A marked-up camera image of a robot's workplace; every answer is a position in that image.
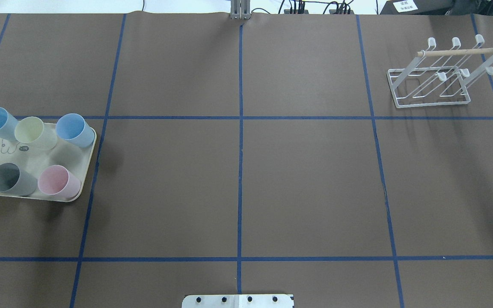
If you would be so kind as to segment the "grey cup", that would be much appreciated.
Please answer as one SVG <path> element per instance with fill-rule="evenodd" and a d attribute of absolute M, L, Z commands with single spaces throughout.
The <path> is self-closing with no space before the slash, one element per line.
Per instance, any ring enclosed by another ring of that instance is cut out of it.
<path fill-rule="evenodd" d="M 0 165 L 0 193 L 31 195 L 38 187 L 38 180 L 14 163 Z"/>

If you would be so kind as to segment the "light blue cup rear right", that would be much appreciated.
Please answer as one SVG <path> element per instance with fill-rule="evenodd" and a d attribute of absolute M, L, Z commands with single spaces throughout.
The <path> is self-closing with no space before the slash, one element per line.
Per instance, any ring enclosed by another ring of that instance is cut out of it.
<path fill-rule="evenodd" d="M 84 117 L 76 113 L 63 115 L 56 123 L 56 134 L 65 142 L 79 148 L 89 147 L 95 140 L 95 132 Z"/>

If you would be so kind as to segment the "pink cup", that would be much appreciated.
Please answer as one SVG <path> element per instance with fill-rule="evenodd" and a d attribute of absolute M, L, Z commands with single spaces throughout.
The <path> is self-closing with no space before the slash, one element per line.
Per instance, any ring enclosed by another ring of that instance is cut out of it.
<path fill-rule="evenodd" d="M 81 181 L 62 165 L 48 166 L 38 179 L 41 193 L 70 199 L 80 193 Z"/>

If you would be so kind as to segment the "pale yellow-green cup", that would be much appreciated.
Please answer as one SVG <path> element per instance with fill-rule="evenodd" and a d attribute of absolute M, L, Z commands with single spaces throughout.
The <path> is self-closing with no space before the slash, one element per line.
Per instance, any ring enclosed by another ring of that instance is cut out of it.
<path fill-rule="evenodd" d="M 15 138 L 31 148 L 51 150 L 57 145 L 57 134 L 53 124 L 45 123 L 38 117 L 26 117 L 15 127 Z"/>

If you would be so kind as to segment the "cream plastic tray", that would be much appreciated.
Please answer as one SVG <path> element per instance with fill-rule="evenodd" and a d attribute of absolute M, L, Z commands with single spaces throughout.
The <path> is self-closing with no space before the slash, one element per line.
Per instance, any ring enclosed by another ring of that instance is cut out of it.
<path fill-rule="evenodd" d="M 43 170 L 49 166 L 64 166 L 80 180 L 78 193 L 74 197 L 64 198 L 60 195 L 46 195 L 39 191 L 39 189 L 36 189 L 33 193 L 26 195 L 24 198 L 71 202 L 80 197 L 83 191 L 95 146 L 96 142 L 92 142 L 87 148 L 79 148 L 70 142 L 59 139 L 55 148 L 44 151 L 39 148 L 32 148 L 31 146 L 28 146 L 28 149 L 25 149 L 25 144 L 8 142 L 7 140 L 0 138 L 0 165 L 4 163 L 17 164 L 35 178 L 38 178 Z"/>

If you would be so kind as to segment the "aluminium frame post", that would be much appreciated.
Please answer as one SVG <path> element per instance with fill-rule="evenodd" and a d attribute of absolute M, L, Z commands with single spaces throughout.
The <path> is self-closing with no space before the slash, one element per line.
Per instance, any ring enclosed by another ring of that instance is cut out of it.
<path fill-rule="evenodd" d="M 250 0 L 231 0 L 230 18 L 232 20 L 249 20 L 252 16 Z"/>

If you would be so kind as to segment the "white pedestal column base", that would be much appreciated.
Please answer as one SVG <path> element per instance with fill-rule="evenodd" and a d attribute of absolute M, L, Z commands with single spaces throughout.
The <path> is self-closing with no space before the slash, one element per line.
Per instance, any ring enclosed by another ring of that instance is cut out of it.
<path fill-rule="evenodd" d="M 217 294 L 184 297 L 182 308 L 294 308 L 290 294 Z"/>

